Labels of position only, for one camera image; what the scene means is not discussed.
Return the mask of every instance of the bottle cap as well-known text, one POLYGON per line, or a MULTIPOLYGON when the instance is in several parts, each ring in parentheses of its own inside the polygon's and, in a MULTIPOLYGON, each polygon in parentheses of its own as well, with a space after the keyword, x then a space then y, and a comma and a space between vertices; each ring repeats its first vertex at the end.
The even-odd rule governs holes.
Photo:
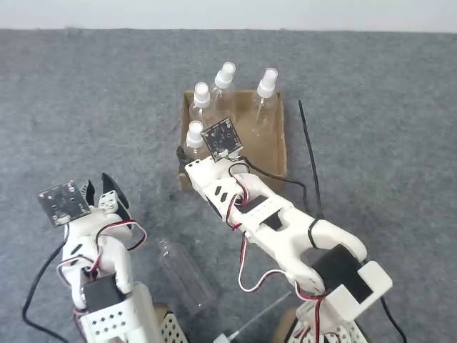
POLYGON ((231 62, 224 63, 222 69, 218 71, 216 77, 214 78, 214 84, 218 88, 227 89, 233 81, 235 71, 235 64, 231 62))
POLYGON ((262 98, 269 98, 274 93, 278 71, 274 68, 267 68, 262 80, 258 83, 257 93, 262 98))
POLYGON ((191 148, 199 148, 203 145, 203 137, 201 132, 203 131, 203 124, 197 120, 191 121, 189 124, 189 130, 187 131, 186 143, 191 148))
POLYGON ((209 88, 205 82, 199 82, 195 85, 194 104, 201 109, 209 106, 209 88))

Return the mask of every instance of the cardboard tray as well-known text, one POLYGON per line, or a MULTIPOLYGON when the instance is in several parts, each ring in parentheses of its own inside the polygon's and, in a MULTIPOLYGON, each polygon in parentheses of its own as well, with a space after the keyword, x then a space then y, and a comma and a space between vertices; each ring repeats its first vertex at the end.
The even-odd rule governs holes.
MULTIPOLYGON (((249 113, 251 97, 255 91, 237 91, 235 93, 236 101, 236 123, 235 128, 240 137, 243 149, 240 154, 246 156, 254 166, 280 177, 287 175, 287 151, 286 140, 284 137, 284 110, 283 102, 280 93, 276 93, 278 97, 278 113, 274 123, 274 135, 268 141, 259 142, 256 137, 251 134, 253 118, 249 113)), ((186 140, 187 130, 189 128, 189 106, 194 97, 193 91, 185 91, 183 98, 183 112, 181 119, 181 144, 186 140)), ((283 186, 283 182, 269 177, 265 177, 255 171, 262 180, 273 190, 278 191, 283 186)), ((181 188, 184 190, 192 189, 192 185, 183 173, 179 171, 179 181, 181 188)))

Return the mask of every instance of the black cable tie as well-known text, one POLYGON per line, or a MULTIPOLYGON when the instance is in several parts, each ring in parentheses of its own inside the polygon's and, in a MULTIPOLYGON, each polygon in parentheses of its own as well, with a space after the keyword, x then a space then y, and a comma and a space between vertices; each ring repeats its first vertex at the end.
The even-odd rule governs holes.
POLYGON ((309 226, 308 228, 308 238, 309 238, 309 241, 311 242, 311 245, 313 246, 314 249, 319 249, 317 246, 316 246, 316 243, 313 239, 313 228, 314 228, 314 225, 316 225, 316 223, 321 220, 321 218, 315 218, 313 220, 313 222, 311 223, 311 225, 309 226))

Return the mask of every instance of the empty plastic bottle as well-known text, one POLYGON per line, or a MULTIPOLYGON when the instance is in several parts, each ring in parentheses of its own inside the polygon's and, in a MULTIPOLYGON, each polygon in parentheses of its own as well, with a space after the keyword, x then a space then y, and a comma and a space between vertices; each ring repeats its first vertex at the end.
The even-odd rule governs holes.
POLYGON ((191 121, 183 147, 184 153, 191 159, 204 159, 209 156, 208 148, 201 137, 202 131, 203 124, 200 121, 191 121))
POLYGON ((183 245, 167 239, 160 240, 159 245, 159 262, 182 302, 191 314, 200 312, 215 300, 215 291, 183 245))
POLYGON ((211 88, 211 108, 218 121, 225 118, 230 118, 233 122, 236 120, 235 93, 233 89, 235 71, 235 64, 226 62, 214 78, 214 85, 211 88))
POLYGON ((273 134, 278 113, 278 97, 274 91, 277 78, 278 71, 274 68, 267 68, 262 80, 258 83, 257 92, 253 94, 254 125, 252 132, 256 136, 268 137, 273 134))
POLYGON ((199 82, 195 85, 194 101, 189 108, 189 116, 191 121, 200 121, 204 129, 218 122, 210 104, 211 97, 208 85, 205 82, 199 82))

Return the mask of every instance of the white wire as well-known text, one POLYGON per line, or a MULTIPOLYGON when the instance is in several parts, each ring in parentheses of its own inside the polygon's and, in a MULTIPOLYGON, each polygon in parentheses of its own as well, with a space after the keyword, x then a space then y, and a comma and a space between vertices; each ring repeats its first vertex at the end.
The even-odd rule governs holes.
POLYGON ((296 280, 293 281, 293 288, 295 289, 295 294, 297 295, 297 297, 300 300, 304 300, 305 302, 316 301, 317 299, 312 299, 312 298, 319 297, 318 295, 311 295, 310 297, 304 297, 303 295, 301 295, 300 289, 298 288, 298 282, 296 280))
MULTIPOLYGON (((246 258, 246 247, 248 245, 248 241, 247 239, 244 237, 243 238, 243 249, 241 250, 241 263, 240 263, 240 270, 239 270, 239 273, 238 273, 238 285, 240 286, 241 290, 243 292, 246 292, 246 293, 252 293, 252 292, 255 292, 258 288, 260 288, 260 286, 262 285, 262 283, 265 281, 265 279, 267 277, 269 277, 270 275, 272 274, 276 274, 276 273, 280 273, 282 275, 284 275, 285 277, 287 277, 286 273, 284 270, 282 269, 270 269, 268 270, 266 273, 264 273, 262 275, 262 277, 259 279, 259 281, 257 282, 257 284, 252 287, 252 288, 245 288, 243 285, 242 285, 242 282, 241 282, 241 275, 243 274, 243 268, 244 268, 244 261, 245 261, 245 258, 246 258)), ((301 299, 301 300, 304 300, 305 302, 309 302, 309 301, 316 301, 317 299, 312 299, 312 297, 318 297, 318 296, 309 296, 309 297, 304 297, 300 294, 300 290, 298 289, 298 282, 296 280, 293 281, 293 288, 295 290, 295 294, 296 296, 301 299)))
POLYGON ((79 261, 80 259, 85 259, 87 262, 89 262, 89 264, 92 263, 92 260, 89 259, 88 257, 85 257, 84 255, 78 255, 78 256, 66 259, 66 260, 60 262, 59 264, 57 264, 57 267, 56 267, 57 275, 59 276, 59 279, 68 287, 71 287, 71 285, 68 282, 68 280, 65 279, 65 277, 62 276, 61 273, 63 273, 63 272, 61 270, 66 264, 71 263, 73 261, 79 261))
POLYGON ((275 273, 281 273, 283 275, 286 275, 285 271, 284 270, 281 270, 281 269, 271 269, 271 270, 268 270, 265 274, 262 275, 262 277, 259 279, 259 281, 257 282, 257 284, 252 287, 252 288, 245 288, 242 283, 241 283, 241 275, 243 274, 243 268, 244 268, 244 258, 246 256, 246 246, 247 246, 247 240, 246 238, 243 238, 244 240, 244 246, 243 246, 243 249, 241 250, 241 265, 240 265, 240 271, 238 273, 238 285, 240 286, 241 290, 243 292, 246 292, 246 293, 252 293, 252 292, 255 292, 261 285, 262 283, 265 281, 265 279, 267 277, 269 277, 270 275, 272 274, 275 274, 275 273))

